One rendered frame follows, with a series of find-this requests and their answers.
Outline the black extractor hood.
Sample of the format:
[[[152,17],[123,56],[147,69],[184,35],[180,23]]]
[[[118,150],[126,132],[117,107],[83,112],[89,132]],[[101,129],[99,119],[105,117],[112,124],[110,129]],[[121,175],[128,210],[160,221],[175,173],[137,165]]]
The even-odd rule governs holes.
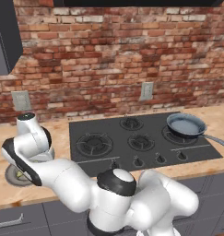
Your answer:
[[[53,0],[57,7],[124,7],[124,6],[219,6],[224,0]]]

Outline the grey round plate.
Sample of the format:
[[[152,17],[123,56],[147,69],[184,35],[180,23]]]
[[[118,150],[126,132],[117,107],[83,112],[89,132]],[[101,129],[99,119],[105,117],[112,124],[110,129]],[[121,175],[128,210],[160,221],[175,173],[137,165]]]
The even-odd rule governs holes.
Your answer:
[[[31,185],[31,181],[23,174],[20,179],[17,179],[17,172],[20,171],[14,165],[10,164],[5,171],[5,178],[9,184],[17,187],[25,187]]]

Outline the dark blue frying pan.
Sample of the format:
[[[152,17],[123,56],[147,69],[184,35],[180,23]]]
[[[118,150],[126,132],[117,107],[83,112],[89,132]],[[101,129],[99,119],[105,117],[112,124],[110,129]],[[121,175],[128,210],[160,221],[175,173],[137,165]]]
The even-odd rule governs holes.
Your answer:
[[[177,136],[183,138],[197,138],[203,136],[224,147],[224,140],[206,135],[206,123],[192,114],[177,112],[169,115],[166,122],[171,132]]]

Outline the black hob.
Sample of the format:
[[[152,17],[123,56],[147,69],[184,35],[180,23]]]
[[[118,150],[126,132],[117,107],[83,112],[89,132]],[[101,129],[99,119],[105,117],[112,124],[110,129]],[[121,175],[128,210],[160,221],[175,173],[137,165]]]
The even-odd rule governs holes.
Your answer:
[[[202,136],[185,139],[171,133],[166,113],[73,122],[69,125],[71,159],[90,177],[110,168],[115,159],[121,169],[139,171],[188,162],[219,159],[219,152]],[[177,158],[182,151],[187,161]],[[165,163],[156,162],[159,153]],[[134,165],[134,156],[143,160]]]

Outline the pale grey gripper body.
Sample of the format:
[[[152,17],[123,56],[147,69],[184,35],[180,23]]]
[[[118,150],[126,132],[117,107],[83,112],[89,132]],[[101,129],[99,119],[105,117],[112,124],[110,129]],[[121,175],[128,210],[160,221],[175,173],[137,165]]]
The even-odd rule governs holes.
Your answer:
[[[32,162],[45,162],[50,161],[54,159],[54,148],[51,147],[48,151],[43,152],[37,156],[34,156],[32,158],[29,158]]]

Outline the grey wall socket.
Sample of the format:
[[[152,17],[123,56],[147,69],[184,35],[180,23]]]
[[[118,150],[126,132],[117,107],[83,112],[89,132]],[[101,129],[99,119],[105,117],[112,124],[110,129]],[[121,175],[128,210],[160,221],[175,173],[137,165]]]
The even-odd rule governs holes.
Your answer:
[[[140,100],[151,100],[153,98],[153,83],[143,82],[141,87]]]
[[[12,91],[11,95],[17,111],[29,111],[31,109],[29,92],[27,90]]]

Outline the dark grey cupboard door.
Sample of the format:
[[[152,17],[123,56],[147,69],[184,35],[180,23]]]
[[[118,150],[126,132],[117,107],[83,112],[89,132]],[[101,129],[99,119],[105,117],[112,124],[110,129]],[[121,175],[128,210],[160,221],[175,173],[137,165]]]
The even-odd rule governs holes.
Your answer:
[[[52,236],[88,236],[88,212],[75,213],[60,201],[42,204]]]

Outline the dark grey wall cupboard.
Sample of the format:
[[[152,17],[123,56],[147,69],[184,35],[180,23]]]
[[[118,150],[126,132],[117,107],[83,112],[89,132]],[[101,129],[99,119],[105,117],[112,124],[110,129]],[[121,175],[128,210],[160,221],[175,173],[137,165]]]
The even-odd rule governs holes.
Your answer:
[[[13,0],[0,0],[0,76],[9,75],[22,54]]]

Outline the dark grey drawer front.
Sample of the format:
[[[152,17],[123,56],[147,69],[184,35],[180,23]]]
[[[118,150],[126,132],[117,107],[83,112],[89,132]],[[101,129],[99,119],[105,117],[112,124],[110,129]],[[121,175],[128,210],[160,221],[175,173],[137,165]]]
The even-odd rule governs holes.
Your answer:
[[[213,178],[210,176],[196,177],[192,179],[179,180],[179,183],[190,188],[199,197],[210,196],[214,194],[211,189]]]
[[[51,236],[42,204],[1,209],[0,222],[17,219],[21,213],[23,222],[0,228],[0,236]]]
[[[208,180],[207,195],[224,194],[224,173],[211,175]]]

